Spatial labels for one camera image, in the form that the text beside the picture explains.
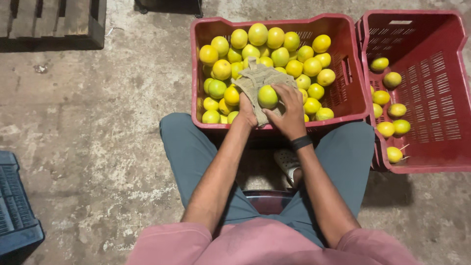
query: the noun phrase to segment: pink shirt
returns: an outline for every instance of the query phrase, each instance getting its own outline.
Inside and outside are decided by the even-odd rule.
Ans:
[[[355,229],[337,249],[322,249],[291,227],[255,218],[225,225],[216,239],[201,224],[144,229],[127,265],[415,265],[414,257],[382,231]]]

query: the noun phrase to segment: stained concrete floor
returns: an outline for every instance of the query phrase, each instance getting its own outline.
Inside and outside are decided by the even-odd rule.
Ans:
[[[456,9],[471,32],[464,0],[203,0],[206,17],[235,22],[324,12],[356,21],[381,8]],[[193,20],[108,1],[107,31],[124,30],[113,31],[103,50],[0,54],[0,149],[17,155],[46,232],[26,264],[123,264],[144,227],[180,219],[158,129],[166,114],[190,112]],[[463,56],[471,73],[471,42]],[[283,188],[271,157],[270,150],[244,155],[244,188]],[[371,173],[359,221],[392,234],[426,264],[471,264],[470,192],[470,173]]]

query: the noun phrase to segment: burlap cloth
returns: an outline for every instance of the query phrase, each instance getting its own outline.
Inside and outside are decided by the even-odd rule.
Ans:
[[[253,112],[257,117],[258,126],[268,123],[267,116],[262,112],[257,99],[259,89],[264,85],[286,84],[298,89],[296,81],[291,75],[276,71],[273,67],[266,67],[264,64],[257,64],[256,58],[249,56],[249,67],[239,72],[242,77],[237,80],[232,79],[232,83],[238,86],[250,99]],[[284,106],[278,103],[272,111],[281,116],[284,113]]]

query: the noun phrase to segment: wooden pallet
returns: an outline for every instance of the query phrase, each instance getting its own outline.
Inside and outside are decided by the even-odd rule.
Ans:
[[[98,50],[106,0],[0,0],[0,52]]]

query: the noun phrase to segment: pink sleeve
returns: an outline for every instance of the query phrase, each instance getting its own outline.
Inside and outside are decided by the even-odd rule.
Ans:
[[[399,241],[378,230],[354,229],[340,239],[337,250],[367,256],[382,265],[420,264]]]
[[[139,235],[126,265],[191,265],[211,241],[211,233],[202,224],[150,226]]]

